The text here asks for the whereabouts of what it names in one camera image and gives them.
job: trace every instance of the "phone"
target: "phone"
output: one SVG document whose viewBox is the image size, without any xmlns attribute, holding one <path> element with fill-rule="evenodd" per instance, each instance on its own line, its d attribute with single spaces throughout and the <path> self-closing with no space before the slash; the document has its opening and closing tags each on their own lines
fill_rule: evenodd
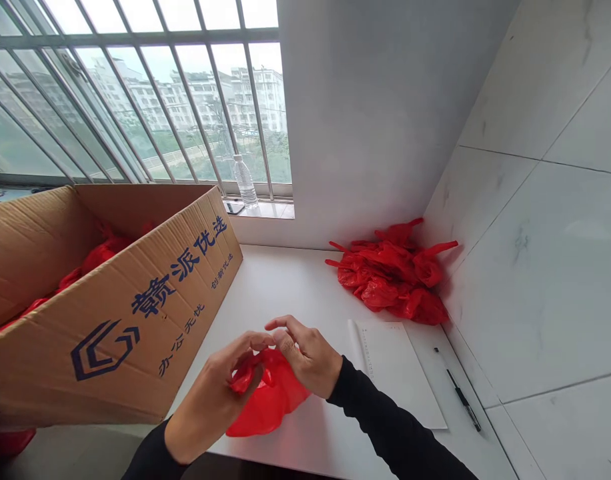
<svg viewBox="0 0 611 480">
<path fill-rule="evenodd" d="M 228 215 L 237 215 L 244 208 L 240 203 L 223 202 L 223 204 L 225 205 Z"/>
</svg>

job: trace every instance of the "notebook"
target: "notebook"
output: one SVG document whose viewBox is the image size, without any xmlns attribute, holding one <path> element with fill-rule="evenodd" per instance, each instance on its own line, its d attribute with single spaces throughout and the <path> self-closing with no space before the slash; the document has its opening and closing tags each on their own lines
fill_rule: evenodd
<svg viewBox="0 0 611 480">
<path fill-rule="evenodd" d="M 428 429 L 447 429 L 426 374 L 401 322 L 348 320 L 358 367 Z"/>
</svg>

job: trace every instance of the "pen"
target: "pen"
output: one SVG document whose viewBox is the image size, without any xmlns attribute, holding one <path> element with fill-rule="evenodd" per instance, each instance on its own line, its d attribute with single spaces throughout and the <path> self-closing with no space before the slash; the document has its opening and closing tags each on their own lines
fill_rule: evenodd
<svg viewBox="0 0 611 480">
<path fill-rule="evenodd" d="M 438 353 L 439 356 L 441 357 L 441 360 L 444 363 L 444 368 L 448 372 L 448 376 L 450 377 L 450 380 L 452 380 L 452 385 L 454 385 L 454 391 L 457 392 L 459 400 L 461 400 L 461 404 L 464 406 L 464 408 L 468 412 L 468 415 L 470 416 L 470 419 L 472 420 L 472 423 L 474 424 L 474 427 L 477 429 L 478 432 L 480 432 L 481 431 L 481 425 L 479 424 L 479 421 L 477 420 L 477 416 L 472 411 L 472 407 L 468 403 L 468 400 L 466 399 L 464 393 L 459 388 L 459 385 L 457 385 L 457 382 L 454 380 L 454 377 L 450 373 L 450 370 L 448 370 L 448 365 L 446 365 L 446 360 L 444 359 L 444 356 L 441 354 L 441 352 L 439 352 L 439 349 L 437 347 L 434 347 L 434 351 L 436 353 Z"/>
</svg>

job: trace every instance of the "white table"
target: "white table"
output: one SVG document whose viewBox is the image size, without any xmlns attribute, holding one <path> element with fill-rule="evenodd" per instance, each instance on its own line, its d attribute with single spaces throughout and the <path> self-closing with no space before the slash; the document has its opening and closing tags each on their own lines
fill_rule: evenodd
<svg viewBox="0 0 611 480">
<path fill-rule="evenodd" d="M 372 313 L 339 285 L 336 269 L 324 260 L 339 260 L 340 253 L 249 245 L 241 249 L 243 264 L 179 388 L 169 415 L 177 409 L 211 353 L 246 330 L 263 331 L 265 323 L 273 317 L 289 313 L 304 325 L 318 328 L 337 351 L 350 359 L 349 318 L 394 319 L 388 313 Z M 437 440 L 479 480 L 516 480 L 443 329 L 404 322 L 448 424 L 448 430 L 435 431 Z M 442 351 L 468 398 L 481 423 L 481 433 L 476 432 L 459 402 L 434 347 Z M 223 436 L 209 451 L 348 480 L 394 478 L 386 463 L 374 453 L 358 422 L 314 395 L 284 417 L 281 427 L 269 435 Z"/>
</svg>

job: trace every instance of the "human hand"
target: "human hand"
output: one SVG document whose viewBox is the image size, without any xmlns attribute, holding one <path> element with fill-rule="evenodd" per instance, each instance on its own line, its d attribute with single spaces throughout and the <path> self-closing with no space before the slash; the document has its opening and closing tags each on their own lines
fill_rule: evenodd
<svg viewBox="0 0 611 480">
<path fill-rule="evenodd" d="M 272 319 L 266 330 L 286 327 L 272 333 L 277 347 L 287 359 L 301 384 L 322 399 L 329 399 L 339 378 L 343 358 L 317 329 L 303 326 L 292 315 Z"/>
<path fill-rule="evenodd" d="M 267 333 L 246 332 L 210 355 L 181 405 L 165 427 L 165 446 L 177 463 L 189 465 L 210 448 L 237 419 L 259 385 L 263 365 L 241 395 L 230 388 L 232 372 L 253 355 L 275 345 Z"/>
</svg>

